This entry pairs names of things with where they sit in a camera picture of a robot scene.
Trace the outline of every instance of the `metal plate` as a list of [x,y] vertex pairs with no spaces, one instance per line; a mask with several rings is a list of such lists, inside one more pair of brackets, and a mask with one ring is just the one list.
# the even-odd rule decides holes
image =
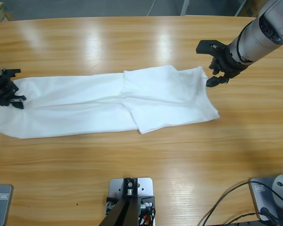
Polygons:
[[[109,183],[109,197],[119,198],[123,193],[123,178],[112,179]],[[153,181],[151,178],[137,178],[140,187],[137,188],[137,194],[140,197],[154,196]]]
[[0,185],[0,226],[6,224],[12,192],[12,185]]

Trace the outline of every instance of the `black cable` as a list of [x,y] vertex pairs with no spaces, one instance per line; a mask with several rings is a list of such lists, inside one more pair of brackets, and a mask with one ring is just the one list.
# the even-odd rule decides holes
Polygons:
[[260,213],[258,212],[258,213],[242,214],[241,216],[235,218],[234,220],[231,220],[230,222],[228,222],[227,224],[225,224],[225,225],[223,225],[223,226],[229,226],[231,223],[233,223],[233,222],[236,221],[236,220],[239,220],[240,218],[243,218],[243,217],[246,217],[246,216],[251,216],[251,215],[257,215],[257,214],[260,214]]
[[156,210],[155,208],[152,208],[152,207],[150,208],[150,210],[144,211],[143,214],[140,215],[140,219],[138,222],[139,225],[140,226],[153,226],[155,214],[156,214]]
[[244,182],[242,184],[237,185],[236,187],[232,188],[231,190],[229,190],[228,192],[226,192],[224,195],[221,196],[221,198],[216,202],[216,204],[213,206],[213,208],[210,210],[210,212],[208,213],[208,216],[206,217],[206,219],[204,220],[202,226],[205,226],[206,222],[208,221],[209,217],[212,215],[213,211],[216,209],[216,207],[219,205],[219,203],[229,194],[231,193],[233,190],[243,186],[243,185],[247,185],[247,184],[251,184],[251,183],[256,183],[259,185],[263,185],[264,187],[266,187],[267,189],[269,189],[270,191],[272,191],[278,198],[280,198],[283,201],[283,198],[277,193],[275,192],[273,189],[271,189],[269,186],[261,183],[261,182],[257,182],[257,181],[248,181],[248,182]]
[[242,31],[240,32],[240,34],[239,34],[239,36],[238,36],[238,39],[237,39],[237,45],[236,45],[237,55],[238,55],[240,61],[243,62],[243,63],[251,63],[251,62],[252,62],[252,61],[250,61],[250,60],[243,60],[242,57],[241,57],[241,55],[240,55],[240,52],[239,52],[239,42],[240,42],[240,38],[241,38],[242,33],[244,32],[244,30],[248,27],[248,25],[246,25],[246,26],[242,29]]

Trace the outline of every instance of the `white towel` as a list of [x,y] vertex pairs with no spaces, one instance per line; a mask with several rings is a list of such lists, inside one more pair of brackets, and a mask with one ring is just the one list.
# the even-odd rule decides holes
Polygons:
[[24,110],[0,107],[0,133],[17,138],[138,129],[219,118],[210,103],[202,67],[177,71],[170,65],[93,76],[24,78]]

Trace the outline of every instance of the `black metal bar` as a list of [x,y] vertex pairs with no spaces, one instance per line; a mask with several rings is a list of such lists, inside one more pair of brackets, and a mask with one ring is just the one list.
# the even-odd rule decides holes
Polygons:
[[125,205],[128,206],[127,201],[120,199],[99,226],[117,226],[116,223],[121,216]]
[[130,199],[130,205],[126,213],[123,226],[137,226],[138,225],[138,200]]

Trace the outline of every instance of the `table surface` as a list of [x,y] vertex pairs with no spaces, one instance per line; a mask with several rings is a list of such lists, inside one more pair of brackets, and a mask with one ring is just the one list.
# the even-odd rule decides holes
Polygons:
[[[207,68],[202,39],[230,43],[252,18],[98,17],[0,23],[0,67],[17,78],[93,75],[171,64]],[[206,69],[208,76],[212,73]],[[283,173],[283,46],[227,85],[208,89],[221,118],[193,125],[68,137],[0,134],[0,184],[12,184],[8,225],[90,226],[104,218],[112,178],[151,177],[157,225],[197,225],[217,199],[253,177]],[[248,186],[208,224],[253,212]],[[252,216],[245,220],[255,220]]]

